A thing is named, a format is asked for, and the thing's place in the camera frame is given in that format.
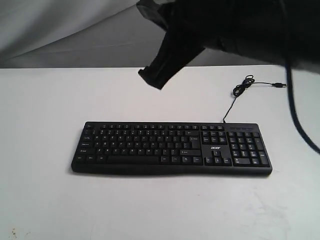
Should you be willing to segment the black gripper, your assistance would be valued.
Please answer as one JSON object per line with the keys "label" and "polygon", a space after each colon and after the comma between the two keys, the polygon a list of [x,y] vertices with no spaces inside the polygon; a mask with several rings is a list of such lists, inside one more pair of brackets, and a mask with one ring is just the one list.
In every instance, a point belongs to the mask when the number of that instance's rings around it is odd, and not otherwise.
{"label": "black gripper", "polygon": [[140,0],[136,8],[165,31],[155,59],[138,71],[152,87],[161,90],[204,49],[225,51],[224,0]]}

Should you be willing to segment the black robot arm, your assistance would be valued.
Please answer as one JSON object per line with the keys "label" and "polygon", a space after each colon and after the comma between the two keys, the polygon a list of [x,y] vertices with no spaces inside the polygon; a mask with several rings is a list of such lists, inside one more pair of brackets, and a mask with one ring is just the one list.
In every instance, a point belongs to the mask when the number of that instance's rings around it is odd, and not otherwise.
{"label": "black robot arm", "polygon": [[165,31],[150,65],[139,70],[157,89],[206,49],[294,69],[320,71],[317,0],[140,0],[141,15]]}

